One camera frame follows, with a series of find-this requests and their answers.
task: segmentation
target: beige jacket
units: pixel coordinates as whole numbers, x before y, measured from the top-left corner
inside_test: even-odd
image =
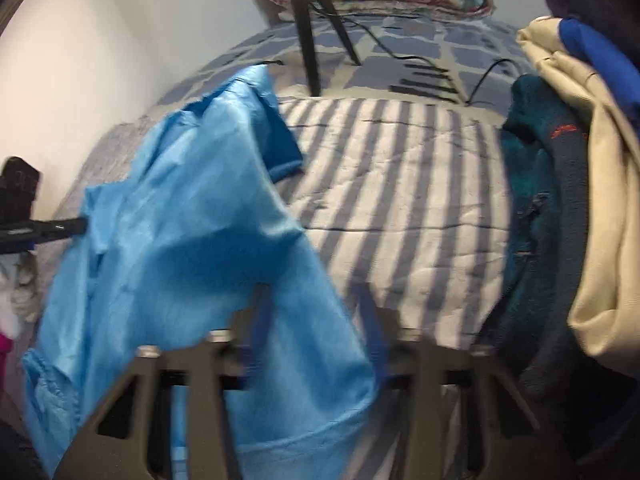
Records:
[[[567,54],[560,20],[539,18],[518,33],[541,77],[590,124],[590,218],[582,279],[569,314],[584,351],[640,374],[640,142],[600,75]]]

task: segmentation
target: bed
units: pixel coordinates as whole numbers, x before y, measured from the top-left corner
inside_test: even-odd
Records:
[[[467,96],[497,58],[531,70],[514,29],[492,20],[359,21],[397,55],[433,59]],[[305,153],[305,171],[277,189],[306,228],[347,307],[357,314],[350,285],[371,282],[378,303],[396,309],[405,326],[426,330],[441,345],[468,348],[502,288],[510,209],[497,128],[517,74],[512,67],[499,68],[474,105],[465,107],[449,92],[433,95],[438,78],[425,75],[419,61],[392,59],[361,30],[350,29],[361,67],[351,64],[327,20],[314,22],[314,34],[322,97],[306,96],[294,24],[278,24],[211,61],[135,123],[106,133],[56,216],[76,215],[86,186],[125,178],[146,132],[164,114],[241,68],[269,62],[281,115]],[[43,297],[65,247],[56,242],[38,248]],[[18,410],[18,363],[32,338],[30,327],[7,368],[8,404]],[[394,399],[380,402],[348,478],[388,477],[398,409]],[[454,474],[453,457],[449,464]]]

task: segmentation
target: black cable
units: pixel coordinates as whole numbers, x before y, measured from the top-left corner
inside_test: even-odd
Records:
[[[491,73],[491,70],[493,70],[495,67],[497,67],[498,65],[500,65],[502,63],[511,63],[515,67],[516,72],[518,72],[518,75],[519,76],[522,75],[522,70],[520,69],[520,66],[513,59],[509,59],[507,57],[503,57],[502,59],[498,59],[498,60],[494,61],[494,63],[484,72],[484,74],[482,74],[482,77],[480,78],[480,81],[478,81],[478,84],[475,86],[475,88],[471,92],[471,95],[469,96],[469,99],[466,101],[466,103],[465,103],[466,106],[470,106],[471,105],[472,101],[474,100],[474,97],[476,96],[476,93],[478,92],[478,90],[482,86],[482,83],[484,83],[484,80]]]

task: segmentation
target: gray cloth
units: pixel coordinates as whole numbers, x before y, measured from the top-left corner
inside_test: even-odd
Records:
[[[612,41],[640,68],[638,19],[610,0],[546,0],[556,18],[575,18]]]

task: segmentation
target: black tripod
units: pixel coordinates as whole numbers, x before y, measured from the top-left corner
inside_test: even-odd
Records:
[[[309,85],[309,91],[313,97],[317,97],[321,92],[320,76],[318,73],[318,59],[316,58],[316,46],[314,43],[314,35],[311,27],[311,16],[307,0],[290,0],[291,9],[296,27],[298,29],[298,38],[300,39],[300,47],[302,48],[302,57],[305,62],[306,79]],[[331,0],[317,0],[320,7],[326,13],[327,17],[334,26],[338,37],[342,41],[345,49],[349,53],[351,60],[358,66],[361,65],[358,54],[353,47],[353,43],[349,39],[344,23],[338,17],[334,4]]]

